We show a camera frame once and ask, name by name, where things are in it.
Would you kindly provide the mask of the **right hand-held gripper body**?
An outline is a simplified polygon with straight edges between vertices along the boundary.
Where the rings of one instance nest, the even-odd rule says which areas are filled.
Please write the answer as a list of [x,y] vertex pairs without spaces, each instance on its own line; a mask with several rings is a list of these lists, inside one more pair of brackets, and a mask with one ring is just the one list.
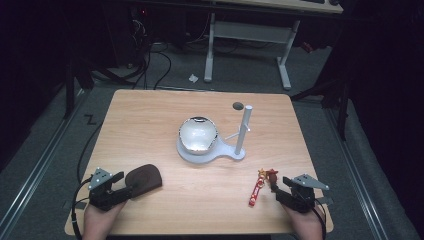
[[328,190],[329,186],[318,181],[308,174],[302,174],[291,179],[294,182],[293,187],[289,187],[289,197],[285,201],[278,201],[281,204],[295,210],[299,213],[311,211],[316,201],[315,189]]

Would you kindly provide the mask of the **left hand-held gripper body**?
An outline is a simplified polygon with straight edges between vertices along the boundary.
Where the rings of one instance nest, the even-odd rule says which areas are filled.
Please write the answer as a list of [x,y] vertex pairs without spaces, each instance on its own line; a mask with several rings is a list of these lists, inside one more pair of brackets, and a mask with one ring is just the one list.
[[113,206],[123,202],[120,200],[120,190],[113,190],[111,179],[115,174],[98,167],[88,186],[89,202],[96,208],[109,211]]

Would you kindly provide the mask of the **brown leather pouch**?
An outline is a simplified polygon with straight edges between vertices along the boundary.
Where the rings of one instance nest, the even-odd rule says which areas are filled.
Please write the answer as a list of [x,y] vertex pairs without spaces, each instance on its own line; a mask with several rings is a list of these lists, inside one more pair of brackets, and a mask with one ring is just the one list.
[[125,184],[132,188],[131,197],[136,198],[161,187],[162,176],[156,166],[146,164],[130,171],[125,177]]

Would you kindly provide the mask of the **person's right hand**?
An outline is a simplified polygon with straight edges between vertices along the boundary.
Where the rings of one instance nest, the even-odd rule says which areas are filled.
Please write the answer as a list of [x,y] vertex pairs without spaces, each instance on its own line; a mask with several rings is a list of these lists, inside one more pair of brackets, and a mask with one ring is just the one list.
[[324,214],[318,206],[308,213],[299,213],[285,205],[283,209],[290,217],[292,228],[300,240],[324,240],[321,224]]

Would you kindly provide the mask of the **black metal stand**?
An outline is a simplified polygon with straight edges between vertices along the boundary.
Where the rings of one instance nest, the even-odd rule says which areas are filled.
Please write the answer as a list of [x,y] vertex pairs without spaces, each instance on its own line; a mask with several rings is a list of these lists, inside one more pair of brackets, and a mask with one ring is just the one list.
[[75,81],[77,81],[83,90],[91,90],[94,87],[94,81],[87,64],[81,56],[72,52],[68,64],[66,65],[66,103],[64,118],[68,119],[75,107]]
[[345,125],[348,117],[348,97],[350,82],[343,79],[333,79],[315,84],[313,87],[290,97],[299,101],[307,96],[322,95],[321,106],[325,109],[338,108],[336,131],[342,140],[346,140]]

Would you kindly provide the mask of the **person's left hand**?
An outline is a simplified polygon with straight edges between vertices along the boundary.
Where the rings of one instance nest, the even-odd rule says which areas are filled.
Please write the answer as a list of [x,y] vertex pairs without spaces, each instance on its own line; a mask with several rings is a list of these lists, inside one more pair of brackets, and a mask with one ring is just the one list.
[[122,202],[109,211],[102,211],[89,205],[84,213],[84,231],[82,240],[106,240],[115,220],[126,205]]

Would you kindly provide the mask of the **shiny silver bowl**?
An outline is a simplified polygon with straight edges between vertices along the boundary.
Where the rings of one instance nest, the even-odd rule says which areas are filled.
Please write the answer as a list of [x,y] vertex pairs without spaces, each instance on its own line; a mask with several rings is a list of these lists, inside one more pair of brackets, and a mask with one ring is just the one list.
[[206,117],[191,117],[179,128],[179,141],[182,147],[194,155],[208,153],[214,147],[217,138],[218,131],[215,124]]

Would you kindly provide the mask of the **metal floor rail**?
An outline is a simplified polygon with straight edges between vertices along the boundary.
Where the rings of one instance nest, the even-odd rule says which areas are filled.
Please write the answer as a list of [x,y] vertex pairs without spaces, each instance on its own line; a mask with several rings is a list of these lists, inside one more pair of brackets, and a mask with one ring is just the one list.
[[361,206],[362,212],[366,218],[368,226],[372,232],[374,240],[389,240],[387,232],[382,224],[380,216],[377,212],[374,201],[372,200],[361,174],[355,164],[353,155],[345,140],[340,136],[337,129],[337,119],[332,110],[324,110],[325,116],[329,121],[332,132],[335,135],[338,145],[341,148],[343,160],[345,162],[347,172],[351,181],[351,185],[355,191],[356,197]]
[[75,114],[89,96],[79,90],[69,116],[62,113],[65,93],[60,93],[35,122],[12,162],[0,174],[0,240],[13,232],[27,204],[48,171]]

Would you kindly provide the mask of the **red keychain with charms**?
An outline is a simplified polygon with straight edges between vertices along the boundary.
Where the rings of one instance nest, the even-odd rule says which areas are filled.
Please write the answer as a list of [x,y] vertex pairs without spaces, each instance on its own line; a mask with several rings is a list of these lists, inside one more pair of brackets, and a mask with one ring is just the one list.
[[260,169],[258,171],[258,178],[256,180],[254,189],[250,195],[248,205],[254,207],[259,195],[260,190],[265,186],[266,183],[275,184],[277,182],[277,170],[270,169],[264,170]]

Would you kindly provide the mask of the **white desk frame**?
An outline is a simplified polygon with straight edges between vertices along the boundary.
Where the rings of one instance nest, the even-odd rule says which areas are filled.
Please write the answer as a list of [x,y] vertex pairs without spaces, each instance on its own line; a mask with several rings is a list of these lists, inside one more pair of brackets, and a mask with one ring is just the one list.
[[[208,7],[235,7],[246,13],[254,7],[268,10],[287,10],[289,13],[312,13],[340,15],[344,9],[338,0],[205,0]],[[248,23],[246,20],[217,20],[216,10],[209,14],[208,52],[205,62],[204,81],[213,79],[214,42],[216,38],[247,40],[263,43],[283,44],[282,55],[276,58],[282,86],[291,89],[286,61],[298,32],[300,18],[296,17],[288,26],[271,23]]]

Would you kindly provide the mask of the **white stand with pole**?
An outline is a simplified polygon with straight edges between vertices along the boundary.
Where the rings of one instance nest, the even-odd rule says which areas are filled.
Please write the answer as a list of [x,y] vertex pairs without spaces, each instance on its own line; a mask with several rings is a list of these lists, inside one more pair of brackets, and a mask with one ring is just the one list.
[[193,164],[206,164],[217,158],[222,158],[222,157],[230,158],[235,161],[243,160],[246,155],[246,151],[243,148],[243,143],[244,143],[246,133],[250,130],[249,121],[250,121],[252,110],[253,110],[253,107],[251,105],[246,105],[244,107],[243,117],[238,129],[238,132],[229,136],[229,138],[232,138],[232,137],[237,138],[237,142],[235,145],[230,145],[225,142],[225,139],[220,136],[216,124],[211,120],[215,124],[218,131],[218,138],[214,147],[206,154],[202,154],[202,155],[191,154],[182,147],[182,144],[179,141],[179,130],[178,130],[178,140],[176,143],[178,154],[180,155],[182,159]]

